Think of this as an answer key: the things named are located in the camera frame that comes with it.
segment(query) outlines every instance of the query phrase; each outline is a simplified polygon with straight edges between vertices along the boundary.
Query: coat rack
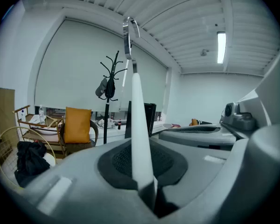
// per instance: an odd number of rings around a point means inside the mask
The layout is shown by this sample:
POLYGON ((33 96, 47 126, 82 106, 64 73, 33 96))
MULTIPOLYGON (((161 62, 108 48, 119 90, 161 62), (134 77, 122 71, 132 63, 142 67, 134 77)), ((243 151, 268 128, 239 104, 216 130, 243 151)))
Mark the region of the coat rack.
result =
POLYGON ((110 98, 113 82, 114 82, 114 80, 118 80, 118 78, 116 79, 116 78, 114 78, 114 77, 115 77, 115 75, 116 75, 117 73, 119 73, 119 72, 121 72, 121 71, 124 71, 124 70, 127 70, 127 69, 123 69, 123 70, 119 70, 119 71, 117 71, 117 72, 115 73, 115 68, 116 68, 117 63, 123 63, 123 62, 121 62, 121 61, 119 61, 119 62, 117 61, 118 53, 119 53, 119 50, 118 50, 117 53, 116 53, 116 56, 115 56, 114 61, 113 61, 110 57, 106 56, 107 58, 109 58, 109 59, 112 61, 111 72, 110 72, 110 70, 101 62, 101 64, 102 64, 102 65, 108 70, 108 72, 109 72, 109 76, 108 76, 108 77, 107 77, 107 76, 104 76, 104 77, 105 77, 105 78, 110 78, 109 81, 108 81, 108 85, 107 85, 107 88, 106 88, 106 92, 105 92, 106 98, 103 99, 103 98, 99 97, 99 98, 102 99, 102 100, 106 100, 106 99, 107 99, 106 108, 105 108, 105 119, 104 119, 104 144, 107 143, 108 113, 109 113, 109 104, 110 104, 109 101, 110 101, 110 100, 111 100, 111 101, 116 101, 116 100, 118 100, 118 99, 114 99, 114 100, 113 100, 113 99, 110 98))

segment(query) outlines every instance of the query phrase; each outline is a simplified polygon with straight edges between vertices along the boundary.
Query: dark bottle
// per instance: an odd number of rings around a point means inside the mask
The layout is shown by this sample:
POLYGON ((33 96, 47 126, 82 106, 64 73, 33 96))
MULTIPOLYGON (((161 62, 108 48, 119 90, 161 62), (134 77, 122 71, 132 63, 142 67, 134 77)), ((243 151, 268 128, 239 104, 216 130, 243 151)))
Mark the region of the dark bottle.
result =
POLYGON ((118 121, 118 129, 120 129, 120 126, 121 126, 121 119, 119 119, 118 121))

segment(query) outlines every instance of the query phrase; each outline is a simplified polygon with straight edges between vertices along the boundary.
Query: laundry basket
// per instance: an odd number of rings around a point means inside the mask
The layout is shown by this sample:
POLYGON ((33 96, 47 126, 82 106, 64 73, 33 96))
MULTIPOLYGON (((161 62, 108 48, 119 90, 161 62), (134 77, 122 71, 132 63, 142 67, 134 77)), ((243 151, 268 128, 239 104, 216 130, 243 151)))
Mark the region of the laundry basket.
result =
POLYGON ((47 147, 47 153, 43 157, 50 166, 56 164, 56 157, 50 144, 36 131, 26 127, 12 127, 4 131, 0 136, 0 181, 7 187, 21 191, 14 172, 17 170, 17 144, 19 141, 41 141, 47 147))

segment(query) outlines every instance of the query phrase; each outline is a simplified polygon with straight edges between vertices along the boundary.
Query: corrugated ceiling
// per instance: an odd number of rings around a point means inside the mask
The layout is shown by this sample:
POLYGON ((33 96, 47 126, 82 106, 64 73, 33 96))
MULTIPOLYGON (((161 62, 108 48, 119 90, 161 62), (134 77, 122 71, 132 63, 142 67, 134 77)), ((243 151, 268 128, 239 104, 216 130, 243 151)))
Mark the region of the corrugated ceiling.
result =
MULTIPOLYGON (((224 17, 222 0, 80 1, 133 17, 182 73, 224 72, 217 64, 217 32, 225 31, 229 19, 224 17), (206 56, 200 55, 203 49, 206 56)), ((280 49, 279 26, 262 0, 231 0, 231 4, 233 39, 225 72, 264 75, 280 49)))

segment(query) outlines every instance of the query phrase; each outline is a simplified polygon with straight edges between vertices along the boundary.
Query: bottle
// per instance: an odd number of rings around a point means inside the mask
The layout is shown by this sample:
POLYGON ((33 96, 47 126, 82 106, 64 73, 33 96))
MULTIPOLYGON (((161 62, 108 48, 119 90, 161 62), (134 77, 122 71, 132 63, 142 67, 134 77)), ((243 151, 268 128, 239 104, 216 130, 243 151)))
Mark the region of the bottle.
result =
POLYGON ((42 105, 39 106, 38 113, 39 113, 39 123, 41 125, 44 125, 45 124, 45 115, 43 113, 42 105))
POLYGON ((21 116, 22 116, 22 121, 26 122, 26 116, 24 110, 22 110, 21 116))
POLYGON ((118 129, 120 129, 120 126, 121 126, 121 119, 119 119, 118 121, 118 129))

